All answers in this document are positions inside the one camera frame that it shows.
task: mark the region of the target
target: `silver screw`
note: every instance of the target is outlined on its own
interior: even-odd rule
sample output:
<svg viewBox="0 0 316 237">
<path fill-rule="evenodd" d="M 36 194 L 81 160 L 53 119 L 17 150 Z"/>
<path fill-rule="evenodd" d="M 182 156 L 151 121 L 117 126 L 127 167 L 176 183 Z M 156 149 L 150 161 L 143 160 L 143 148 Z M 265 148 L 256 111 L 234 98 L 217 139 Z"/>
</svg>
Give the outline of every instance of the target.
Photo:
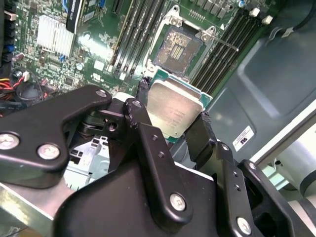
<svg viewBox="0 0 316 237">
<path fill-rule="evenodd" d="M 133 101 L 133 105 L 135 105 L 135 106 L 137 106 L 137 107 L 139 107 L 139 108 L 141 108 L 142 107 L 142 105 L 139 103 L 139 101 L 137 101 L 137 100 L 134 100 Z"/>
<path fill-rule="evenodd" d="M 174 209 L 177 211 L 184 211 L 186 209 L 186 202 L 184 199 L 178 194 L 171 194 L 170 202 Z"/>
<path fill-rule="evenodd" d="M 17 136 L 9 133 L 0 134 L 0 150 L 10 150 L 19 145 L 20 140 Z"/>
<path fill-rule="evenodd" d="M 244 233 L 244 234 L 246 234 L 246 235 L 251 235 L 251 228 L 250 228 L 250 225 L 249 225 L 249 223 L 245 220 L 245 219 L 243 219 L 243 218 L 241 218 L 241 217 L 238 217 L 237 218 L 237 224 L 238 224 L 238 226 L 239 226 L 239 228 L 241 229 L 241 231 Z"/>
<path fill-rule="evenodd" d="M 249 163 L 249 166 L 250 166 L 250 168 L 252 168 L 252 169 L 256 169 L 256 166 L 255 166 L 254 163 L 252 163 L 252 162 Z"/>
<path fill-rule="evenodd" d="M 96 93 L 97 93 L 98 96 L 107 97 L 107 95 L 106 95 L 104 90 L 97 90 Z"/>
<path fill-rule="evenodd" d="M 58 147 L 52 144 L 41 145 L 38 149 L 38 155 L 43 159 L 56 159 L 60 154 Z"/>
</svg>

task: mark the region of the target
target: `white connector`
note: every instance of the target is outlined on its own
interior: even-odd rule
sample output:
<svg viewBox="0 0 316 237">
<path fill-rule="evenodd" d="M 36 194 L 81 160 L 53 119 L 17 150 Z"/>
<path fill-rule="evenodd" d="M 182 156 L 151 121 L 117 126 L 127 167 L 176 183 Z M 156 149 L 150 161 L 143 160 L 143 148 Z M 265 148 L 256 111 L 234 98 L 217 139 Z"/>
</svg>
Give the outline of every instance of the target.
<svg viewBox="0 0 316 237">
<path fill-rule="evenodd" d="M 273 20 L 273 17 L 272 16 L 266 16 L 263 20 L 262 20 L 262 24 L 265 24 L 265 25 L 269 25 Z"/>
<path fill-rule="evenodd" d="M 253 17 L 257 17 L 259 15 L 259 12 L 260 12 L 260 9 L 255 7 L 254 9 L 250 11 L 249 15 Z"/>
<path fill-rule="evenodd" d="M 23 81 L 28 81 L 30 79 L 30 73 L 25 71 L 22 77 L 24 78 Z"/>
</svg>

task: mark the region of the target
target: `heatsink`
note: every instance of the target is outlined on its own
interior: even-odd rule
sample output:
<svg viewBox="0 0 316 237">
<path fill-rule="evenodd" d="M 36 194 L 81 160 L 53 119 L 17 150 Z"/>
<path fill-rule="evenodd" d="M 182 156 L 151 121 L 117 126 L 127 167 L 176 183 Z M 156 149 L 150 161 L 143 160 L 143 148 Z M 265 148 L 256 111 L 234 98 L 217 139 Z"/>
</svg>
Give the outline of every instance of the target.
<svg viewBox="0 0 316 237">
<path fill-rule="evenodd" d="M 37 45 L 43 50 L 70 56 L 74 34 L 66 30 L 66 25 L 48 16 L 39 17 Z"/>
</svg>

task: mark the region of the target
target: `blue connector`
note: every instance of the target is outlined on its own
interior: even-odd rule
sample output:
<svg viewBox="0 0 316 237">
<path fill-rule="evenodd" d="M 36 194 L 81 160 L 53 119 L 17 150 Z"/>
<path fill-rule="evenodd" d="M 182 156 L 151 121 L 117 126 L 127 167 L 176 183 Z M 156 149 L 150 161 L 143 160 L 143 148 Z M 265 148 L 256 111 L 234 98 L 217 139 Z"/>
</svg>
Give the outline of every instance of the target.
<svg viewBox="0 0 316 237">
<path fill-rule="evenodd" d="M 5 45 L 4 47 L 6 48 L 7 52 L 10 52 L 10 53 L 15 50 L 15 46 L 12 44 Z"/>
<path fill-rule="evenodd" d="M 59 57 L 59 61 L 61 61 L 62 63 L 65 61 L 65 59 L 66 59 L 66 56 L 65 56 L 65 55 L 61 55 L 61 56 Z"/>
<path fill-rule="evenodd" d="M 104 8 L 104 6 L 105 6 L 105 0 L 100 0 L 99 7 Z"/>
</svg>

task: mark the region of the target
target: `connector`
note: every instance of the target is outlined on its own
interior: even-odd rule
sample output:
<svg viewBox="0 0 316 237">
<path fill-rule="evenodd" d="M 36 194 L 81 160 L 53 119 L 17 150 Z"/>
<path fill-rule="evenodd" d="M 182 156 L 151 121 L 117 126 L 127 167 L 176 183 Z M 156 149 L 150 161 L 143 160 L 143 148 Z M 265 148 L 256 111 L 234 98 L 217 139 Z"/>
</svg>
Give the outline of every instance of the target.
<svg viewBox="0 0 316 237">
<path fill-rule="evenodd" d="M 253 17 L 257 17 L 259 15 L 259 12 L 260 12 L 260 9 L 255 7 L 254 9 L 250 11 L 249 15 Z"/>
<path fill-rule="evenodd" d="M 105 0 L 100 0 L 99 7 L 104 8 L 104 6 L 105 6 Z"/>
<path fill-rule="evenodd" d="M 273 20 L 273 17 L 268 15 L 262 20 L 262 24 L 269 25 Z"/>
<path fill-rule="evenodd" d="M 22 75 L 22 77 L 24 78 L 23 81 L 26 82 L 30 79 L 30 73 L 25 71 Z"/>
<path fill-rule="evenodd" d="M 8 12 L 8 11 L 4 11 L 5 13 L 5 19 L 9 20 L 9 21 L 15 21 L 16 20 L 16 14 Z"/>
</svg>

